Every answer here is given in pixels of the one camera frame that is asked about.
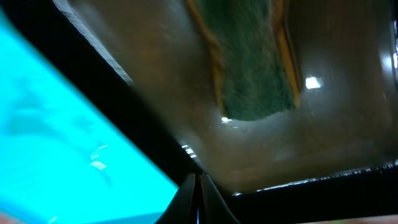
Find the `green yellow sponge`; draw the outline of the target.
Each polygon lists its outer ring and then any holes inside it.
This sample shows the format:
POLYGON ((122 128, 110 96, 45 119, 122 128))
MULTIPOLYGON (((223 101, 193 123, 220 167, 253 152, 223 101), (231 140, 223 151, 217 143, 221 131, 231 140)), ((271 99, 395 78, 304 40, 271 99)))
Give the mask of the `green yellow sponge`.
POLYGON ((300 105, 284 0, 187 0, 209 49, 221 114, 257 121, 300 105))

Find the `teal plastic tray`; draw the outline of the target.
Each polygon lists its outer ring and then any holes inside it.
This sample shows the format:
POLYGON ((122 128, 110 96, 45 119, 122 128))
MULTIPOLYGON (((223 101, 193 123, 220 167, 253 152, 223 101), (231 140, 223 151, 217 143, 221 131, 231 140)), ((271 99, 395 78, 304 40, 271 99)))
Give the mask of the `teal plastic tray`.
POLYGON ((177 186, 1 16, 1 213, 154 223, 177 186))

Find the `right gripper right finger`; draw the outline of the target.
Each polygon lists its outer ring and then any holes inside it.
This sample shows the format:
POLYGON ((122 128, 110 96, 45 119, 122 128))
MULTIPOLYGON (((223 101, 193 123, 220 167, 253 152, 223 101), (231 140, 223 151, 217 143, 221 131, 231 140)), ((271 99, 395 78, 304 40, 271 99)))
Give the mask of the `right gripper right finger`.
POLYGON ((200 176, 202 200, 199 206, 198 221, 204 224, 240 224, 207 174, 200 176))

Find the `black water tray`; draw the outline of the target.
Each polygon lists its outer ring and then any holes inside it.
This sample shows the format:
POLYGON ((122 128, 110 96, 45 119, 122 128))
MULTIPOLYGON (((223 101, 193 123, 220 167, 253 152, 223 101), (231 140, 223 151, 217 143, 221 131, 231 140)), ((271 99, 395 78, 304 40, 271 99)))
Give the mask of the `black water tray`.
POLYGON ((175 183, 241 223, 397 213, 394 1, 287 1, 299 107, 223 118, 187 1, 2 1, 16 29, 175 183))

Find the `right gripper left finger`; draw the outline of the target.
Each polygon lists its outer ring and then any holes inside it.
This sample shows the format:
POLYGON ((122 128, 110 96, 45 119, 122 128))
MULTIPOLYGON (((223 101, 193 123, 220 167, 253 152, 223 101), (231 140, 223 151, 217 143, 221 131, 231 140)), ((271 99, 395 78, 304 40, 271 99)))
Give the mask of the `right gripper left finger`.
POLYGON ((197 177, 188 174, 178 188, 165 212, 155 224, 192 224, 197 221, 197 198, 195 186, 197 177))

